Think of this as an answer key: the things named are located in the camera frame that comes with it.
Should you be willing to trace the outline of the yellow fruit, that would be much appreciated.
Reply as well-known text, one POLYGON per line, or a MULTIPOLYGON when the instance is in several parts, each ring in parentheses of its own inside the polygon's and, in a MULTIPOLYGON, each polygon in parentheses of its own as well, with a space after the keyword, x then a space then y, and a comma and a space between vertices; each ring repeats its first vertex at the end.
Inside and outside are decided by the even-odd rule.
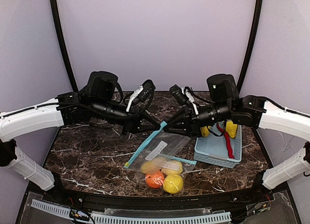
POLYGON ((210 134, 209 126, 201 127, 200 130, 201 130, 202 137, 207 137, 210 134))

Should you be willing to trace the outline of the pale yellow potato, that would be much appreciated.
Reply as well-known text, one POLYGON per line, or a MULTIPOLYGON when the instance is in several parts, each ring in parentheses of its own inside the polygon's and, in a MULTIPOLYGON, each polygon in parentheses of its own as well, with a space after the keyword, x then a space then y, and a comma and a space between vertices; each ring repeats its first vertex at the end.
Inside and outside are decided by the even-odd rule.
POLYGON ((182 163, 180 161, 175 160, 168 161, 163 165, 161 172, 164 175, 170 175, 170 174, 180 175, 183 172, 182 163))

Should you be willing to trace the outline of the yellow mango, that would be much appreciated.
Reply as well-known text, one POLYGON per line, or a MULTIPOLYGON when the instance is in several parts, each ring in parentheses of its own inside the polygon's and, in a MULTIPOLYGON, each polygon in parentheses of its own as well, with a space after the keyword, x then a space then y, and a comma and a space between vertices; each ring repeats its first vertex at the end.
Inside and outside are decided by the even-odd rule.
POLYGON ((143 174, 154 174, 159 171, 166 162, 166 158, 157 157, 151 161, 144 162, 140 167, 140 170, 143 174))

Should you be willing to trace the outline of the clear zip bag blue zipper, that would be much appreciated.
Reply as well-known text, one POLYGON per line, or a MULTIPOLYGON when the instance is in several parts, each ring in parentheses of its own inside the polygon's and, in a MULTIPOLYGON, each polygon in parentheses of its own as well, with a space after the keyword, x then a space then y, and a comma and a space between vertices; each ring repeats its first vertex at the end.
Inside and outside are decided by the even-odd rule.
MULTIPOLYGON (((168 162, 168 161, 175 160, 175 161, 180 161, 180 162, 182 163, 183 172, 180 174, 180 176, 183 178, 184 187, 183 187, 183 189, 182 189, 179 193, 177 193, 177 194, 182 194, 182 193, 184 192, 184 188, 185 188, 185 179, 186 179, 186 176, 187 176, 187 174, 188 174, 189 172, 191 172, 191 171, 195 168, 197 162, 196 162, 196 161, 187 160, 187 159, 183 159, 183 158, 178 158, 178 157, 164 157, 164 158, 167 159, 167 162, 168 162)), ((137 171, 137 173, 136 173, 136 175, 135 175, 135 181, 141 182, 141 183, 144 184, 146 187, 151 188, 151 187, 149 187, 149 186, 146 184, 146 182, 145 182, 145 174, 143 174, 143 173, 141 172, 141 170, 140 170, 140 167, 142 166, 142 164, 139 166, 138 171, 137 171)), ((163 186, 161 186, 160 188, 156 188, 156 189, 155 189, 155 188, 151 188, 151 189, 154 189, 154 190, 159 190, 159 189, 161 189, 162 191, 164 191, 164 190, 163 190, 163 186)))

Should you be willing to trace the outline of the orange fruit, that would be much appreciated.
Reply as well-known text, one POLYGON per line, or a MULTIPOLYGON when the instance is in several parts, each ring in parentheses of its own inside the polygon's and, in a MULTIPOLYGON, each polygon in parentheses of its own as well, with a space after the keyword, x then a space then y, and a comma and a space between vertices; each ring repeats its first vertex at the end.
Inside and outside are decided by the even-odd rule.
POLYGON ((154 174, 145 174, 145 182, 151 188, 160 188, 164 183, 164 175, 161 171, 154 174))

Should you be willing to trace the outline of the round yellow lemon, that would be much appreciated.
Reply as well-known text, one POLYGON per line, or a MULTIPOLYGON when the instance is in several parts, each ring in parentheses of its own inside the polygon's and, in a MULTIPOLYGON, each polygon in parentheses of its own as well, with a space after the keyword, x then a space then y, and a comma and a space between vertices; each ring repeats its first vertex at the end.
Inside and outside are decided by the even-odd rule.
POLYGON ((179 193, 184 187, 183 178, 178 174, 167 175, 163 182, 163 190, 170 194, 179 193))

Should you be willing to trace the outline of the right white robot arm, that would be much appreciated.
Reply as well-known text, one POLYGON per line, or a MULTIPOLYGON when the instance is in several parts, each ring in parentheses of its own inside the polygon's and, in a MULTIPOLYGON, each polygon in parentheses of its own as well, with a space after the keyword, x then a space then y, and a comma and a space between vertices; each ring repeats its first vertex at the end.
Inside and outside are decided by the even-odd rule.
POLYGON ((278 185, 304 174, 310 169, 310 116, 280 106, 269 98, 248 95, 243 98, 234 77, 229 74, 213 75, 206 80, 211 103, 198 108, 190 102, 177 85, 170 88, 171 95, 183 106, 167 121, 164 131, 188 137, 200 137, 201 128, 222 121, 255 129, 279 131, 302 138, 305 145, 292 157, 257 174, 254 186, 272 190, 278 185))

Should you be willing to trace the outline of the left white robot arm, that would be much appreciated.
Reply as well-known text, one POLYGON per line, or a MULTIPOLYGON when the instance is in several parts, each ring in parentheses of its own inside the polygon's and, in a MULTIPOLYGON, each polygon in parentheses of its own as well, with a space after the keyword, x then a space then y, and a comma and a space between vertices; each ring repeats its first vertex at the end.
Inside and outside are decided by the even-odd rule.
POLYGON ((154 97, 155 85, 148 79, 124 101, 117 75, 98 71, 78 92, 58 95, 46 102, 0 115, 0 165, 13 169, 45 192, 61 192, 59 175, 28 157, 15 138, 39 130, 70 126, 102 119, 122 127, 122 134, 138 134, 160 129, 146 110, 154 97))

